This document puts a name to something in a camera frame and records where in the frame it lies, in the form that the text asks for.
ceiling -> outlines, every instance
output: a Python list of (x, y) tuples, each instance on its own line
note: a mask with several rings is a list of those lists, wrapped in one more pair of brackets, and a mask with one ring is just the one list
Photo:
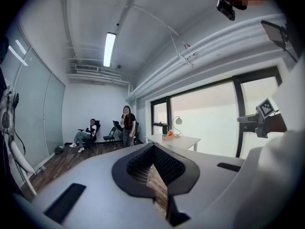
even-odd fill
[[(117, 34), (111, 68), (136, 75), (177, 35), (203, 15), (215, 10), (217, 0), (67, 0), (67, 21), (73, 55), (71, 63), (103, 66), (103, 52), (108, 32)], [(134, 5), (144, 9), (140, 11)]]

black top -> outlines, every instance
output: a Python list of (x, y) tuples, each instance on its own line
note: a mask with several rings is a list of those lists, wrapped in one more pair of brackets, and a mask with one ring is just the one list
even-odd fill
[(126, 130), (131, 130), (132, 129), (132, 122), (136, 121), (134, 114), (130, 113), (129, 115), (131, 115), (130, 126), (129, 126), (129, 118), (126, 116), (125, 119), (124, 119), (124, 128)]

box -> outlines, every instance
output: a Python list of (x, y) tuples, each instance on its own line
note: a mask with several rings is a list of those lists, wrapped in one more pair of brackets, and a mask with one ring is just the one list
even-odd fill
[(173, 136), (172, 135), (162, 135), (162, 140), (171, 141), (171, 140), (173, 140)]

black camera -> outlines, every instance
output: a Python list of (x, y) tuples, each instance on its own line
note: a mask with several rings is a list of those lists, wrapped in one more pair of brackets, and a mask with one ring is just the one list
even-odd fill
[(235, 11), (231, 4), (226, 3), (225, 0), (218, 0), (217, 10), (224, 14), (229, 20), (235, 20)]

